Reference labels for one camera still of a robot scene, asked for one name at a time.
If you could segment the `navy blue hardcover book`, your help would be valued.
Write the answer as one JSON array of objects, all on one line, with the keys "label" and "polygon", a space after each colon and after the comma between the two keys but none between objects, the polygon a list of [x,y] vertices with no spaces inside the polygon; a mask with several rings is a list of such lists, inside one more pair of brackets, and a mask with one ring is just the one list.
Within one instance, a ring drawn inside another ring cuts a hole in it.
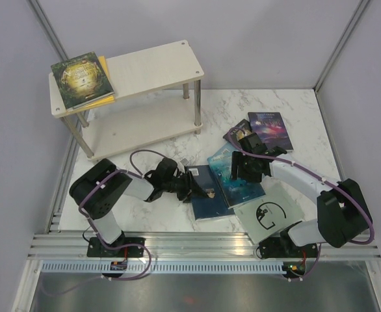
[{"label": "navy blue hardcover book", "polygon": [[192,195],[190,202],[195,221],[219,220],[234,215],[233,209],[229,209],[222,195],[222,191],[216,182],[208,165],[187,166],[194,180],[205,192],[206,197]]}]

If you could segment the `teal ocean cover book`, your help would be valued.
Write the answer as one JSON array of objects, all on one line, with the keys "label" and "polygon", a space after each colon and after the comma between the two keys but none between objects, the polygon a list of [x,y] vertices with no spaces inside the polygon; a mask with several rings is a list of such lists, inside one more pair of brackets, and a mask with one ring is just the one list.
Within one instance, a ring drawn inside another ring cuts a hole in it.
[{"label": "teal ocean cover book", "polygon": [[259,183],[249,183],[241,178],[231,178],[232,153],[235,148],[226,143],[214,155],[207,158],[208,165],[218,183],[228,209],[265,195]]}]

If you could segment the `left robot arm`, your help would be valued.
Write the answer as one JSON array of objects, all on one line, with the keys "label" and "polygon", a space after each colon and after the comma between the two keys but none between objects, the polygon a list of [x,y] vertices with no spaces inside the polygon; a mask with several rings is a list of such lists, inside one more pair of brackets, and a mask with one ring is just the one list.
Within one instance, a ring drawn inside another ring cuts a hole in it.
[{"label": "left robot arm", "polygon": [[69,195],[94,230],[102,249],[116,257],[125,248],[124,232],[112,212],[118,200],[130,196],[150,203],[165,192],[175,194],[181,202],[209,197],[191,172],[182,172],[178,163],[167,157],[144,177],[102,159],[71,185]]}]

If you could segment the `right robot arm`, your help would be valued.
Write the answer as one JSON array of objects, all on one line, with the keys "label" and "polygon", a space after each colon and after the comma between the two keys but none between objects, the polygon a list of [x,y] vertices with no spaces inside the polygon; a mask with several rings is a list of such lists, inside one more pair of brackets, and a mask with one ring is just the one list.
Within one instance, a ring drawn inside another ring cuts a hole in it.
[{"label": "right robot arm", "polygon": [[261,258],[318,258],[323,243],[340,248],[347,243],[368,245],[374,241],[373,219],[355,180],[326,179],[285,149],[268,149],[255,133],[230,142],[235,148],[231,161],[233,180],[260,183],[266,176],[274,177],[305,195],[317,208],[315,219],[295,222],[284,228],[279,237],[261,241]]}]

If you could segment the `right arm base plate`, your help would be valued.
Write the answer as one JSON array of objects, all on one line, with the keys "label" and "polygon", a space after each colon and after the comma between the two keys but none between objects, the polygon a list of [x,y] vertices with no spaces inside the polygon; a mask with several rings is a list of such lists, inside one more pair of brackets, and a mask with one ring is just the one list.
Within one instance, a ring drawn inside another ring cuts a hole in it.
[{"label": "right arm base plate", "polygon": [[281,237],[269,237],[258,244],[257,252],[261,259],[307,259],[317,257],[318,246],[307,244],[299,247]]}]

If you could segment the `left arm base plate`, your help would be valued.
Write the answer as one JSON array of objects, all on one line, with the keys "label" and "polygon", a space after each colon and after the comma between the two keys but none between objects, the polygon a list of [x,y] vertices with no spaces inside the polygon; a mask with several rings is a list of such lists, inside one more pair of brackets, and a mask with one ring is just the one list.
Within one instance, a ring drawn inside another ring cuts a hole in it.
[{"label": "left arm base plate", "polygon": [[139,258],[144,255],[144,250],[138,244],[144,246],[145,242],[144,237],[124,237],[111,245],[111,249],[108,249],[97,237],[92,237],[88,243],[86,256],[91,258]]}]

